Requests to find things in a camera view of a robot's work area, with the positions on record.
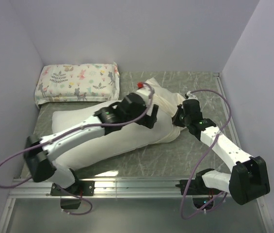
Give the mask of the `cream satin pillowcase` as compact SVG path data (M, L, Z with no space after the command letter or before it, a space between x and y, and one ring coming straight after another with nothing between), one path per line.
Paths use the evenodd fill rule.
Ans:
M145 128L139 137L142 146L174 141L183 130L173 125L172 117L176 114L177 106L184 101L179 93L172 93L159 85L155 78L146 80L154 90L153 103L159 106L157 121L152 129Z

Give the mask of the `white pillow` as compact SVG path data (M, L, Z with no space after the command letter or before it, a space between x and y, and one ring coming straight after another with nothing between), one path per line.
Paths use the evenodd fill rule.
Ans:
M106 136L92 139L76 146L56 159L60 165L73 170L93 165L99 161L142 148L139 137L146 127L136 123Z

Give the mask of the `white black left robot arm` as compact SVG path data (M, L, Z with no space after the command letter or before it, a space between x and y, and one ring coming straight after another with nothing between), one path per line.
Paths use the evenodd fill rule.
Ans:
M95 138L121 130L131 123L154 127L157 121L158 105L152 97L130 93L122 101L102 107L86 120L56 134L26 139L23 158L34 182L52 181L68 195L79 190L74 171L56 163L65 152Z

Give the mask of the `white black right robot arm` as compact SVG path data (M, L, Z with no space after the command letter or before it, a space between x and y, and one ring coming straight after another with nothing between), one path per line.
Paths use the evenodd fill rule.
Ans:
M188 99L178 105L172 118L175 126L187 128L193 136L223 160L230 174L208 168L191 181L190 195L205 195L212 190L229 193L237 204L244 205L270 192L266 162L253 157L229 140L209 118L204 118L198 100Z

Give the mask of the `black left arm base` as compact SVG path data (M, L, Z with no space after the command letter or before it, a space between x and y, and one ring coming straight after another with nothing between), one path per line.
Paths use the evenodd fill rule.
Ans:
M90 213L93 209L93 204L85 197L92 197L94 195L94 189L94 181L77 181L66 189L53 183L50 190L50 196L60 197L60 207L63 212L70 215L81 216ZM78 210L82 202L89 204L89 209L84 213L72 212L72 210Z

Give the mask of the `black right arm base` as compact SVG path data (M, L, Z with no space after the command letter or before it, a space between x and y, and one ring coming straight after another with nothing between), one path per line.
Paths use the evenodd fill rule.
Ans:
M213 168L208 168L200 171L196 173L195 178L191 180L187 195L193 197L193 204L197 209L199 209L210 199L212 199L214 195L220 193L220 191L217 189L207 188L202 179L202 175L204 175L206 172L210 172L213 170Z

